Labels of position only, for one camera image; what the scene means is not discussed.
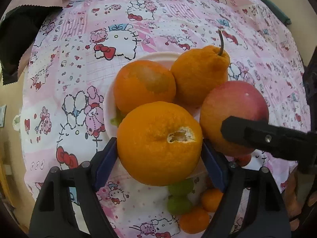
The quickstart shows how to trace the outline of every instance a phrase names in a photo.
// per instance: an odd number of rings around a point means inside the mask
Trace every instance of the red apple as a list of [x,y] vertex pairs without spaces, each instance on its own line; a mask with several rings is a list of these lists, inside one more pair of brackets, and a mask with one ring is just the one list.
[[268,122],[268,108],[261,93],[246,82],[225,82],[210,91],[200,111],[199,123],[204,137],[217,151],[232,157],[251,154],[254,149],[229,142],[222,136],[222,122],[231,115]]
[[252,158],[252,156],[250,154],[245,155],[245,156],[238,156],[238,157],[235,157],[235,162],[239,166],[243,167],[243,166],[246,166],[248,163],[250,163],[251,158]]

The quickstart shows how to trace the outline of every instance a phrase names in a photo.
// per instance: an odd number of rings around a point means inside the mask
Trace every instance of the orange fruit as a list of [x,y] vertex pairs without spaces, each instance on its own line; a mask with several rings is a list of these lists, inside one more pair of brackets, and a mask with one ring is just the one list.
[[128,63],[115,79],[115,103],[125,114],[146,103],[172,102],[175,94],[173,74],[157,62],[141,60]]
[[185,233],[197,234],[207,229],[209,215],[205,210],[196,206],[191,212],[181,215],[179,225]]
[[200,106],[208,93],[228,80],[229,55],[220,48],[191,49],[178,57],[171,68],[176,81],[176,99]]
[[222,195],[223,193],[217,188],[204,191],[201,195],[203,209],[211,213],[216,212],[222,199]]
[[141,105],[122,120],[118,156],[137,181],[166,186],[194,171],[202,148],[199,123],[182,107],[167,102]]
[[261,93],[246,82],[225,82],[210,91],[200,110],[203,135],[216,151],[232,157],[252,153],[253,148],[229,142],[222,136],[222,122],[229,116],[268,122],[269,112]]

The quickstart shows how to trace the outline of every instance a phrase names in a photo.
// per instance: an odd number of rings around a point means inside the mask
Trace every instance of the pink patterned tablecloth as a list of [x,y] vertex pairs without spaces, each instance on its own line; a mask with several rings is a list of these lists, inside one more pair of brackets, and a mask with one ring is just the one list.
[[[262,93],[271,124],[308,131],[299,52],[290,31],[261,1],[71,0],[43,23],[24,80],[21,138],[25,182],[34,198],[52,166],[76,167],[107,144],[103,100],[121,67],[147,53],[219,46],[219,28],[231,58],[229,79]],[[282,191],[295,163],[261,151],[253,156]],[[204,176],[194,177],[194,203],[205,189]],[[247,193],[233,231],[241,226]],[[138,183],[119,161],[97,194],[120,238],[201,236],[183,233],[178,217],[167,212],[166,187]],[[72,195],[78,204],[74,190]]]

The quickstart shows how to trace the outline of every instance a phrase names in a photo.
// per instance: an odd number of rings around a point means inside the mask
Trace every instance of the hole in orange peel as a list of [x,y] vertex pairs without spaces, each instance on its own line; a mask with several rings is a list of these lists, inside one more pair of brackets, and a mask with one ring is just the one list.
[[189,127],[180,127],[177,131],[168,134],[167,142],[173,143],[175,141],[182,143],[195,141],[193,131]]

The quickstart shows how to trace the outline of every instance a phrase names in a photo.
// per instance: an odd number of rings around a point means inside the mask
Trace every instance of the yellow wooden edge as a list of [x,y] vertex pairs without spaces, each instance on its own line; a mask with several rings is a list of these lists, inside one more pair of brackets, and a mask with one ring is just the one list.
[[5,198],[10,202],[11,206],[14,207],[12,195],[11,195],[11,192],[9,189],[9,185],[7,182],[7,178],[5,175],[4,166],[2,164],[1,158],[0,158],[0,184],[1,184],[2,190],[4,192]]

